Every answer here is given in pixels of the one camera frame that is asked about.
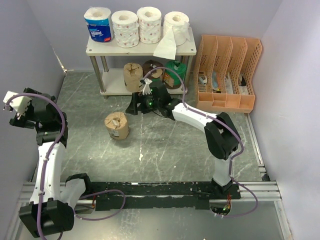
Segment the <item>brown roll black print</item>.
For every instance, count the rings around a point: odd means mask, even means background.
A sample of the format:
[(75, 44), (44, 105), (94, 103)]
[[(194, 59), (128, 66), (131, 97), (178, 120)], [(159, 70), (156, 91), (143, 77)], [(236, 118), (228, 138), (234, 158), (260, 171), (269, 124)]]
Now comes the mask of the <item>brown roll black print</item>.
[(124, 140), (128, 137), (130, 128), (124, 112), (113, 112), (104, 119), (104, 125), (111, 138)]

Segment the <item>tan roll with label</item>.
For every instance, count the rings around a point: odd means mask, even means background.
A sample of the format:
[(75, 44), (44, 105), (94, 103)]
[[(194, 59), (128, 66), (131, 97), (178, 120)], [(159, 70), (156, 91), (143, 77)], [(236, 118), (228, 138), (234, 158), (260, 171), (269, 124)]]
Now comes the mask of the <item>tan roll with label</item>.
[(124, 85), (130, 93), (139, 92), (143, 89), (141, 80), (143, 78), (143, 68), (138, 63), (127, 63), (123, 67)]

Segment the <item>green roll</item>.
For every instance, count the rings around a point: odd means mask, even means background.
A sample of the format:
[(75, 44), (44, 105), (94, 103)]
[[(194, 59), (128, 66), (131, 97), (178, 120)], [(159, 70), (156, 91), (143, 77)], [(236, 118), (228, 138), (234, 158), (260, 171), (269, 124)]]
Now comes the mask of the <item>green roll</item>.
[[(157, 67), (163, 67), (163, 64), (155, 61), (155, 60), (148, 60), (142, 65), (142, 70), (143, 70), (143, 75), (145, 76), (149, 71), (152, 69), (155, 69)], [(148, 79), (152, 80), (153, 82), (155, 81), (163, 81), (163, 76), (164, 76), (164, 70), (162, 68), (157, 69), (153, 71), (151, 74), (148, 75)]]
[(177, 61), (170, 60), (165, 64), (166, 69), (164, 70), (163, 82), (168, 89), (178, 89), (184, 80), (187, 72), (187, 65)]

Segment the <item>rose-print roll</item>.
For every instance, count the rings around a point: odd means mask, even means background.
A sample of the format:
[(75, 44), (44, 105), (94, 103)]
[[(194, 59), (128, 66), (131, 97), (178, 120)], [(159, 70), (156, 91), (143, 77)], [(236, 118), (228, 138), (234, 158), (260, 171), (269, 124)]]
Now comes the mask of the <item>rose-print roll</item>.
[(161, 11), (152, 6), (141, 7), (136, 13), (138, 17), (139, 40), (145, 44), (155, 44), (161, 39)]
[(131, 48), (138, 45), (139, 23), (138, 16), (128, 10), (116, 11), (111, 16), (114, 38), (121, 48)]

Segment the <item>plain white paper towel roll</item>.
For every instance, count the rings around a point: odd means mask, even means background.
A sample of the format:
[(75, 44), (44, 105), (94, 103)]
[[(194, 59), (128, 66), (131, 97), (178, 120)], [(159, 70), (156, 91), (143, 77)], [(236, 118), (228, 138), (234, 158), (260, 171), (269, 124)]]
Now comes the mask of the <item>plain white paper towel roll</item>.
[(153, 52), (154, 57), (174, 60), (177, 46), (190, 40), (189, 17), (180, 11), (171, 11), (164, 16), (163, 37)]

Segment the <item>blue Tempo roll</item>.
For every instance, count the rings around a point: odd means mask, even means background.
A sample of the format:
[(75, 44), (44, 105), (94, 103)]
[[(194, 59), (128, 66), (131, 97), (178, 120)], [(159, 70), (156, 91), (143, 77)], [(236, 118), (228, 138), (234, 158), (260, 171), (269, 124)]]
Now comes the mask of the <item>blue Tempo roll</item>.
[(111, 10), (107, 7), (90, 7), (85, 12), (83, 17), (93, 41), (108, 43), (113, 39), (111, 14)]

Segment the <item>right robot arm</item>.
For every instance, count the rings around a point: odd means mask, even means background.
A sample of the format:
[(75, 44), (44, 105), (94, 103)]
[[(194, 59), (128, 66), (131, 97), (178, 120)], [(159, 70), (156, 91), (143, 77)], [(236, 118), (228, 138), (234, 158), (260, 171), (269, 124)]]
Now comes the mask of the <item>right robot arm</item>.
[(212, 193), (218, 199), (229, 194), (231, 177), (231, 154), (238, 149), (240, 135), (230, 116), (222, 112), (218, 115), (208, 113), (171, 97), (166, 86), (160, 81), (145, 79), (143, 89), (134, 92), (125, 112), (137, 115), (158, 111), (164, 118), (186, 123), (201, 130), (206, 137), (210, 153), (215, 157)]

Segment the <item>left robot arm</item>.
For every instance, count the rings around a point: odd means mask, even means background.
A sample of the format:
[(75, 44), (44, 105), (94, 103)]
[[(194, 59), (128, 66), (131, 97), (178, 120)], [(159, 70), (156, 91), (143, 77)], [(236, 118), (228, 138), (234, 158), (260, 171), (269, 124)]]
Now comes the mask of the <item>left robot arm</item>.
[(36, 130), (38, 167), (29, 203), (19, 210), (19, 218), (34, 238), (70, 231), (75, 222), (78, 200), (94, 192), (86, 173), (69, 176), (61, 189), (62, 161), (68, 141), (67, 115), (49, 94), (25, 88), (23, 93), (8, 91), (4, 109), (15, 111), (9, 123), (14, 127)]

